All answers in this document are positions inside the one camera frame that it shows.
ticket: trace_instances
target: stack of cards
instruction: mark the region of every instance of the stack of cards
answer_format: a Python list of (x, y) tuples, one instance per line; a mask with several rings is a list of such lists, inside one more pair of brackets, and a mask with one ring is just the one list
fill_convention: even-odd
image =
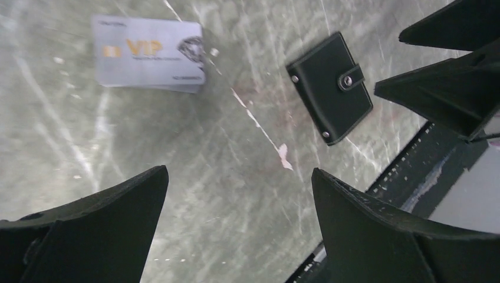
[(95, 15), (92, 30), (103, 86), (197, 93), (205, 83), (198, 23)]

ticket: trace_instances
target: card holder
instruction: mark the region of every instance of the card holder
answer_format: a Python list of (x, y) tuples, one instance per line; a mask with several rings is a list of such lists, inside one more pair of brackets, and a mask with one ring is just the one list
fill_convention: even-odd
[(324, 141), (340, 142), (373, 109), (364, 76), (340, 32), (287, 66)]

